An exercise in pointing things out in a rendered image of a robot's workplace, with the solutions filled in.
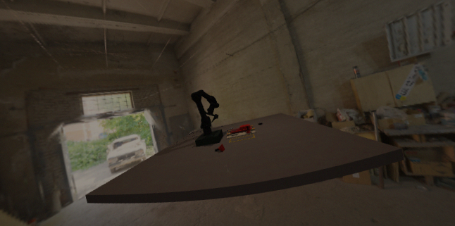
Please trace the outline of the tan flat base plate with orange corner posts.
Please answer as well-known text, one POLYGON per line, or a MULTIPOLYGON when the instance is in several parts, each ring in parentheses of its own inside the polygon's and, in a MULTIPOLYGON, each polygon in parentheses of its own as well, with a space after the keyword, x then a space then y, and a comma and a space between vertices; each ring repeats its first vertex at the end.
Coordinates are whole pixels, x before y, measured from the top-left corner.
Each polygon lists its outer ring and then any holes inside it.
POLYGON ((239 136, 243 136, 243 135, 247 135, 247 134, 256 133, 254 126, 252 126, 252 129, 250 129, 250 131, 251 131, 250 133, 247 133, 247 131, 246 131, 246 132, 239 132, 239 133, 235 133, 235 134, 230 134, 231 130, 229 130, 226 139, 233 138, 233 137, 239 137, 239 136))

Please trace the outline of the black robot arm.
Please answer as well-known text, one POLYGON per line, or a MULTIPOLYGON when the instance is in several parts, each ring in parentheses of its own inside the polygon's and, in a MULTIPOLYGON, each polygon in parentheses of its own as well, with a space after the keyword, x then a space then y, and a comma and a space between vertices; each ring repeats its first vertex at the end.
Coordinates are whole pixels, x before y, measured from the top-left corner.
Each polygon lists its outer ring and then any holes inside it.
POLYGON ((212 109, 218 108, 219 107, 219 103, 217 103, 217 101, 216 101, 214 96, 208 95, 203 90, 199 90, 197 92, 192 93, 192 100, 196 103, 197 108, 199 110, 199 114, 201 116, 201 126, 200 126, 200 128, 203 129, 204 135, 208 135, 208 134, 212 133, 211 128, 210 128, 211 127, 211 119, 205 113, 204 107, 203 107, 203 105, 201 103, 201 97, 204 97, 210 103, 209 108, 212 108, 212 109))

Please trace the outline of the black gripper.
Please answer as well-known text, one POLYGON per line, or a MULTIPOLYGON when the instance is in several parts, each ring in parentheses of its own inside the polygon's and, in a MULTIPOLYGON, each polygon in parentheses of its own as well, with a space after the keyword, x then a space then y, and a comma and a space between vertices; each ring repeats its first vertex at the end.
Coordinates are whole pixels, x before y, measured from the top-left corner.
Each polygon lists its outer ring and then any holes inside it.
MULTIPOLYGON (((212 109, 212 108, 209 108, 209 109, 208 109, 208 113, 205 111, 205 113, 206 113, 207 115, 212 115, 212 116, 214 116, 212 122, 213 122, 216 118, 218 119, 218 115, 217 115, 217 114, 214 115, 214 114, 213 114, 213 111, 214 111, 214 109, 212 109)), ((212 123, 212 122, 211 122, 211 123, 212 123)))

